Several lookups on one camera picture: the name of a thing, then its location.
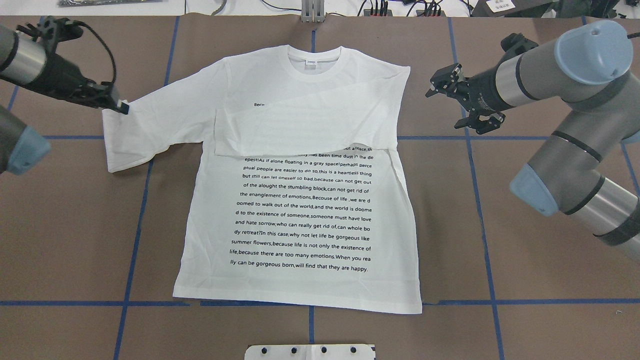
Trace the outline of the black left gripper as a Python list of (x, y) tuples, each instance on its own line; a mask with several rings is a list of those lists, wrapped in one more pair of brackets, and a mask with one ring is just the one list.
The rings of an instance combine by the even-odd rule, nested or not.
[(82, 75), (77, 65), (51, 54), (39, 76), (39, 93), (83, 106), (99, 106), (119, 114), (127, 115), (130, 105), (119, 100), (119, 94), (112, 82), (97, 84)]

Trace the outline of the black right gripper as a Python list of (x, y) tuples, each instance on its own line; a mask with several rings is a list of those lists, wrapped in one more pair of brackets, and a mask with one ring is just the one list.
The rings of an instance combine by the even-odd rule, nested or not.
[[(466, 100), (462, 106), (471, 112), (469, 116), (459, 119), (455, 129), (470, 128), (478, 135), (499, 129), (505, 121), (506, 102), (501, 98), (496, 86), (496, 69), (489, 69), (466, 78), (461, 63), (450, 64), (435, 71), (430, 78), (430, 88), (425, 93), (429, 98), (436, 94), (443, 94), (453, 99)], [(480, 116), (489, 116), (482, 120)]]

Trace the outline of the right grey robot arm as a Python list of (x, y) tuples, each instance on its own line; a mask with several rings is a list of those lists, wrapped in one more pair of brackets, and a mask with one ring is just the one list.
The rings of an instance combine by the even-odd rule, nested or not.
[(501, 127), (505, 111), (559, 97), (567, 117), (510, 182), (510, 191), (540, 214), (558, 212), (611, 248), (639, 260), (639, 198), (597, 171), (615, 146), (639, 141), (638, 78), (633, 43), (617, 22), (600, 20), (538, 45), (505, 37), (496, 66), (463, 75), (459, 63), (430, 78), (426, 97), (457, 100), (468, 116), (455, 128), (479, 135)]

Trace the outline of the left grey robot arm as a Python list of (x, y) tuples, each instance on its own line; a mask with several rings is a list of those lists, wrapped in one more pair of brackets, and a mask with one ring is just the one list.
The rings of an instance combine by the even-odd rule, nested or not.
[[(43, 17), (37, 25), (1, 27), (0, 77), (28, 91), (55, 100), (128, 114), (115, 81), (95, 82), (78, 66), (57, 54), (59, 43), (78, 39), (90, 27), (68, 18)], [(21, 175), (51, 150), (50, 142), (6, 108), (1, 109), (1, 164), (3, 173)]]

